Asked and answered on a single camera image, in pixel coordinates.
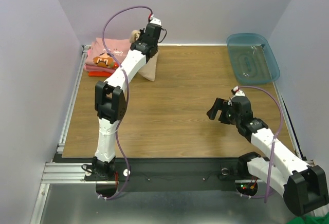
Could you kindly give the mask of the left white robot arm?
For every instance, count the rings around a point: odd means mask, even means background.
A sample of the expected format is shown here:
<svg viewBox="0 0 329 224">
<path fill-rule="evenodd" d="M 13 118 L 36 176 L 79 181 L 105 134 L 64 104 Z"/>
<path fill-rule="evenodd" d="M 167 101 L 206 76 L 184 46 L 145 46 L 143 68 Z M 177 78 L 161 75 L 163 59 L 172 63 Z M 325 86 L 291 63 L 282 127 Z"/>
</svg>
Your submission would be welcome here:
<svg viewBox="0 0 329 224">
<path fill-rule="evenodd" d="M 157 53 L 161 31 L 161 21 L 152 19 L 146 29 L 140 31 L 138 40 L 131 44 L 122 66 L 95 86 L 99 134 L 92 172 L 104 180 L 111 179 L 115 171 L 116 132 L 127 110 L 127 87 L 136 73 Z"/>
</svg>

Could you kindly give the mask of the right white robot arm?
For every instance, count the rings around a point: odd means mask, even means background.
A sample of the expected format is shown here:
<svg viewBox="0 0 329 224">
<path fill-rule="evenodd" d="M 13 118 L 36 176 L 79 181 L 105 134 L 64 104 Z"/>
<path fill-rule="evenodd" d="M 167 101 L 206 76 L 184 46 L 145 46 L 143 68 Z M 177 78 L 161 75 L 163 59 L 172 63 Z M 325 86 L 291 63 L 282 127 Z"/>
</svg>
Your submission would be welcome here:
<svg viewBox="0 0 329 224">
<path fill-rule="evenodd" d="M 318 165 L 309 165 L 275 138 L 268 125 L 254 117 L 246 96 L 235 95 L 230 100 L 217 98 L 207 111 L 211 120 L 216 115 L 220 123 L 234 125 L 240 135 L 266 156 L 263 158 L 255 152 L 240 156 L 236 166 L 239 176 L 255 176 L 269 182 L 296 216 L 328 204 L 325 171 Z"/>
</svg>

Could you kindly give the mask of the beige t shirt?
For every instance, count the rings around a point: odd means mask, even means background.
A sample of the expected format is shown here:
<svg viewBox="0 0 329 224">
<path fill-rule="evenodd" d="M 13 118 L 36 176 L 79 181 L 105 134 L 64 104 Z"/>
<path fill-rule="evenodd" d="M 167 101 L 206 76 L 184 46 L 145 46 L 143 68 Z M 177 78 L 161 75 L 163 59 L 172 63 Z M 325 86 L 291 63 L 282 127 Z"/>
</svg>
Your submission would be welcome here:
<svg viewBox="0 0 329 224">
<path fill-rule="evenodd" d="M 130 35 L 129 42 L 132 44 L 133 42 L 137 41 L 140 36 L 140 31 L 133 30 Z M 157 66 L 157 59 L 159 55 L 159 50 L 157 53 L 149 59 L 149 61 L 139 69 L 138 73 L 145 79 L 154 82 L 156 79 L 156 66 Z"/>
</svg>

